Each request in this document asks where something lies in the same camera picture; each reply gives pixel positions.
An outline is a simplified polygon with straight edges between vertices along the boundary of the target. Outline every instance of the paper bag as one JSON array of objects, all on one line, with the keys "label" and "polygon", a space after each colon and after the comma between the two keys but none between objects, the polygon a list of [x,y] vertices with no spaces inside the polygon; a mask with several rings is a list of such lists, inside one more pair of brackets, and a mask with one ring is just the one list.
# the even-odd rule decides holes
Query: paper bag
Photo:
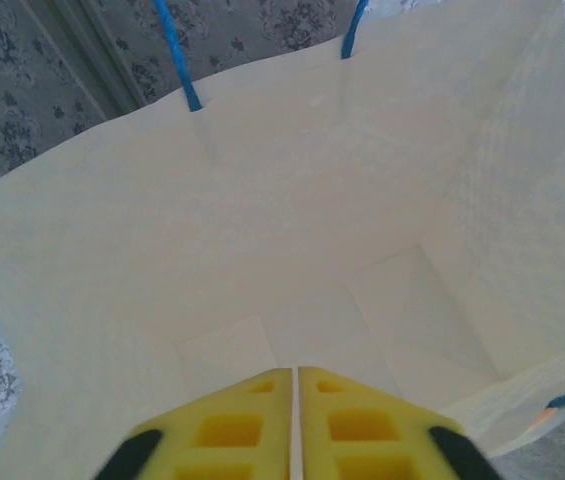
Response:
[{"label": "paper bag", "polygon": [[276,365],[447,413],[489,451],[563,393],[560,2],[451,0],[363,26],[350,60],[341,41],[0,180],[25,385],[0,479],[88,478],[133,425]]}]

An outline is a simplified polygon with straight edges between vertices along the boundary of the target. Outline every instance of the textured paper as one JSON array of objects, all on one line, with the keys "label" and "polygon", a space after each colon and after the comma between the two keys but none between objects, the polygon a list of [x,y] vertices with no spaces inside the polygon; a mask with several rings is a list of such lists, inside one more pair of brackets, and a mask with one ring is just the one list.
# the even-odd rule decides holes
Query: textured paper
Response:
[{"label": "textured paper", "polygon": [[[513,400],[486,426],[458,405],[565,355],[560,8],[454,0],[369,24],[351,60],[336,39],[224,72],[200,112],[176,92],[1,179],[0,318],[25,389],[0,479],[88,478],[134,424],[291,351],[487,438]],[[329,335],[300,351],[276,323],[293,315]]]}]

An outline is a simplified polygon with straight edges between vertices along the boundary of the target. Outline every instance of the gray patterned wallpaper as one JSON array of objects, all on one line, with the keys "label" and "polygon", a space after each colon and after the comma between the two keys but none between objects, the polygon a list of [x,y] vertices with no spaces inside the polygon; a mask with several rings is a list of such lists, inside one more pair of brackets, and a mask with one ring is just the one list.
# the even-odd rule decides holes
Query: gray patterned wallpaper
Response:
[{"label": "gray patterned wallpaper", "polygon": [[[143,103],[179,87],[151,0],[80,1],[94,12],[103,42],[115,52],[113,61],[122,66],[130,79],[128,88]],[[371,0],[366,20],[440,1]],[[33,3],[0,0],[0,177],[107,119],[105,109],[76,74],[78,59],[59,48],[50,26],[32,13]],[[356,0],[169,0],[194,79],[341,35],[355,4]],[[0,334],[0,438],[20,389]],[[519,462],[518,467],[502,465],[510,472],[522,468]],[[527,470],[517,478],[535,478],[529,473],[532,469]]]}]

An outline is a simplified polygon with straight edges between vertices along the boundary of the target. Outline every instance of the yellow foam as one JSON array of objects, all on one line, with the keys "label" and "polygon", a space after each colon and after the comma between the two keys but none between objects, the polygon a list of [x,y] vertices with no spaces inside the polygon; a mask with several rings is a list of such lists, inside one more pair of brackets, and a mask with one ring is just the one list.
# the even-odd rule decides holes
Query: yellow foam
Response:
[{"label": "yellow foam", "polygon": [[304,480],[457,480],[428,434],[453,420],[320,368],[299,386]]},{"label": "yellow foam", "polygon": [[163,438],[138,480],[288,480],[291,369],[275,369],[153,418]]}]

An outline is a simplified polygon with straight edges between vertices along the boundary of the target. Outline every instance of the black edge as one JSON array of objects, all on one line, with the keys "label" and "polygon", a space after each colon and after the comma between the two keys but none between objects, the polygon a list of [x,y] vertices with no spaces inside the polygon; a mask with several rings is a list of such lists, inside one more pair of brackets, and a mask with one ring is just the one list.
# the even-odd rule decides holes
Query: black edge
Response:
[{"label": "black edge", "polygon": [[147,430],[126,440],[93,480],[136,480],[162,440],[159,430]]},{"label": "black edge", "polygon": [[503,480],[465,436],[445,427],[430,428],[429,434],[458,480]]}]

